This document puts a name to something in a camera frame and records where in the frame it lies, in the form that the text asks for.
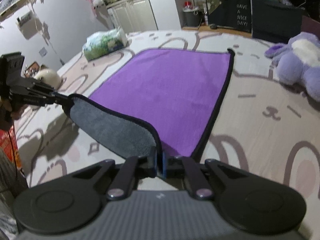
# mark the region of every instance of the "plush toy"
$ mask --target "plush toy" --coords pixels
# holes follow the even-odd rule
[[[311,33],[302,32],[288,44],[275,44],[265,52],[277,66],[279,81],[286,85],[299,83],[320,102],[320,41]]]

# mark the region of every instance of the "hand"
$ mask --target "hand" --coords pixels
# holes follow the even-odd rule
[[[8,99],[0,98],[0,106],[4,106],[4,108],[11,112],[10,116],[13,120],[18,120],[21,118],[24,110],[28,107],[28,105],[23,105],[19,108],[19,110],[12,112],[12,107]]]

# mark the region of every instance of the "bed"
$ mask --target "bed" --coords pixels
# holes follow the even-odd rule
[[[138,52],[175,48],[225,52],[235,61],[228,90],[201,162],[215,158],[298,190],[307,202],[300,232],[320,239],[320,113],[299,88],[282,86],[264,52],[272,44],[226,33],[157,31],[132,33],[130,45],[92,62],[77,54],[59,71],[63,94],[90,96]],[[30,187],[104,159],[124,160],[69,120],[61,106],[27,108],[15,123],[20,158]],[[159,178],[144,179],[139,189],[176,189]]]

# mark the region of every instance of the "cabinet door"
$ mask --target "cabinet door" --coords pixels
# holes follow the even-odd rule
[[[156,31],[157,26],[149,0],[133,0],[129,3],[135,31]]]
[[[130,14],[128,11],[128,7],[126,3],[114,6],[113,8],[114,16],[124,30],[125,33],[129,34],[130,32],[134,32],[134,28],[132,26],[132,22],[130,19]]]

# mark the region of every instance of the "plastic bag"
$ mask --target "plastic bag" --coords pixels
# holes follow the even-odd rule
[[[85,58],[90,61],[123,49],[127,43],[128,40],[121,28],[108,32],[96,32],[87,38],[86,44],[82,47],[82,52]]]

